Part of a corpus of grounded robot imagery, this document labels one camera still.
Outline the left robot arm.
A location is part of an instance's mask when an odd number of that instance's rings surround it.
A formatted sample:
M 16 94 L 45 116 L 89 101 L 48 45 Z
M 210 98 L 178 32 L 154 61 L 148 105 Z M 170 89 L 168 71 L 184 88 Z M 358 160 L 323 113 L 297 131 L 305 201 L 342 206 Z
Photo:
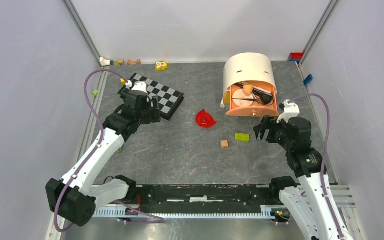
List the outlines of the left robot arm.
M 87 224 L 96 210 L 116 200 L 133 203 L 137 190 L 126 180 L 115 178 L 94 186 L 98 174 L 111 156 L 138 131 L 141 125 L 160 122 L 158 98 L 149 96 L 147 84 L 136 82 L 127 92 L 124 103 L 108 116 L 97 139 L 60 179 L 51 178 L 45 191 L 50 210 L 79 227 Z

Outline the black makeup brush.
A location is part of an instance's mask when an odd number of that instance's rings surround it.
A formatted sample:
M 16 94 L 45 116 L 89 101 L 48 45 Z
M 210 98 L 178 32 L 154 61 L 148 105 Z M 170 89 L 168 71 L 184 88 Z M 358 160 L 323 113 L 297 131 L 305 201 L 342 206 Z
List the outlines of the black makeup brush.
M 237 90 L 243 89 L 243 83 L 235 83 L 234 86 L 238 87 Z M 257 103 L 260 105 L 270 105 L 272 104 L 272 101 L 274 99 L 274 96 L 272 93 L 266 94 L 265 92 L 255 91 L 253 89 L 252 94 L 254 97 L 253 103 Z

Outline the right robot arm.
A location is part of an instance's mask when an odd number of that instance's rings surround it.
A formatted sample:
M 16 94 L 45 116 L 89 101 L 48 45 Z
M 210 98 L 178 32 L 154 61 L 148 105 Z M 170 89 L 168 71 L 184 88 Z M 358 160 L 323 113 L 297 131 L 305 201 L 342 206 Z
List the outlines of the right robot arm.
M 280 109 L 278 117 L 264 116 L 253 130 L 257 140 L 266 137 L 285 150 L 299 183 L 289 176 L 272 179 L 269 199 L 285 205 L 307 240 L 353 239 L 333 198 L 323 157 L 312 147 L 311 122 L 299 117 L 299 106 L 291 100 L 281 103 Z

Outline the orange makeup sponge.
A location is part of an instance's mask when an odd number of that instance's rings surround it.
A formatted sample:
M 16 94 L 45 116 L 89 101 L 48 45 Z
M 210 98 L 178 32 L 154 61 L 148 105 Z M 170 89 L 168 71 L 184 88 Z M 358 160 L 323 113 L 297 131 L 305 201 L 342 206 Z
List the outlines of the orange makeup sponge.
M 250 95 L 252 95 L 253 93 L 253 90 L 254 90 L 254 86 L 250 83 L 243 83 L 243 93 L 249 97 Z

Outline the red plastic arch toy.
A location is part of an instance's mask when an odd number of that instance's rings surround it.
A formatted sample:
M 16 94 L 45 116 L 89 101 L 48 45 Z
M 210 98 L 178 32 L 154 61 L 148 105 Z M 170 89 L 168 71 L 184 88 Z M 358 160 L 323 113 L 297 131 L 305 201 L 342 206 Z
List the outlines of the red plastic arch toy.
M 195 122 L 202 128 L 210 128 L 217 122 L 205 109 L 196 114 Z

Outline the round pink powder compact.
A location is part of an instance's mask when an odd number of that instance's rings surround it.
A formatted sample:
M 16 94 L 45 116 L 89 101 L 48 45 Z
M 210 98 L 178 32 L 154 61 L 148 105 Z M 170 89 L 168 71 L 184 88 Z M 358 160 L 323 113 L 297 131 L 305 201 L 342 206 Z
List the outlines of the round pink powder compact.
M 243 92 L 243 89 L 238 89 L 232 95 L 232 102 L 237 107 L 248 107 L 254 103 L 254 96 L 253 94 L 246 96 Z

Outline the round drawer organizer box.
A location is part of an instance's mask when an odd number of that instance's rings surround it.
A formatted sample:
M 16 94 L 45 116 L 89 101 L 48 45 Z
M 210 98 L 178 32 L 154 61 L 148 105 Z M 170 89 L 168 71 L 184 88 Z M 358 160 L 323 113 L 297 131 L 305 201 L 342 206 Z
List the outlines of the round drawer organizer box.
M 223 69 L 221 108 L 233 117 L 277 117 L 277 87 L 271 60 L 245 52 L 227 60 Z

